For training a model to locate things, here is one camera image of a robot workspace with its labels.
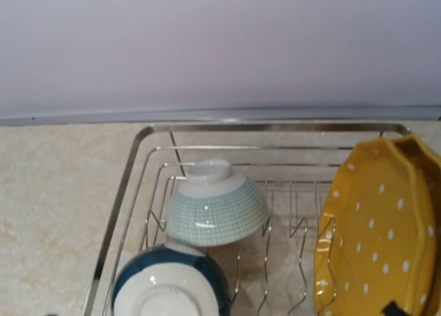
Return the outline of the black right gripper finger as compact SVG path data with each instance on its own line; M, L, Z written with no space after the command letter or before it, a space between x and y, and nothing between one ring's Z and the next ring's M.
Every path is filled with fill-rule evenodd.
M384 316L409 316L404 310L402 310L399 305L395 302L388 303L382 310L381 313Z

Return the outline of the yellow polka dot plate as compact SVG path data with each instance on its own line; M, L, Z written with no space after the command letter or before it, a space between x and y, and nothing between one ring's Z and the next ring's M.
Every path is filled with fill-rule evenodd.
M396 139L358 143L334 176L314 255L319 315L383 315L390 302L422 315L434 270L432 225Z
M418 197L424 218L432 227L427 237L434 239L434 270L431 290L424 304L423 315L440 314L440 156L415 134L394 140L397 150L413 165L418 174Z

